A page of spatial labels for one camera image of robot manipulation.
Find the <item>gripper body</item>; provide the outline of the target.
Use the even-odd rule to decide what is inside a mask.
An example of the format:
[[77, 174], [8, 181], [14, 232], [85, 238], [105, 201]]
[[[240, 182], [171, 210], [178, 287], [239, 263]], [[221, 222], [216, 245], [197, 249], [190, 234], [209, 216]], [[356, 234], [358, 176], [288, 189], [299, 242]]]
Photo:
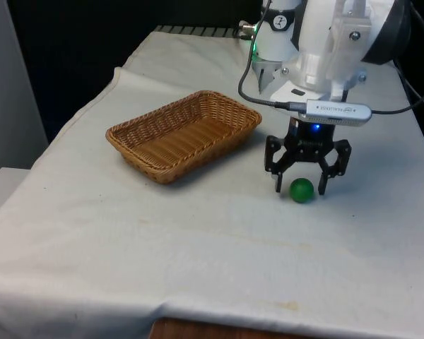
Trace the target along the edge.
[[293, 162], [319, 163], [334, 149], [335, 126], [291, 118], [284, 138], [285, 154]]

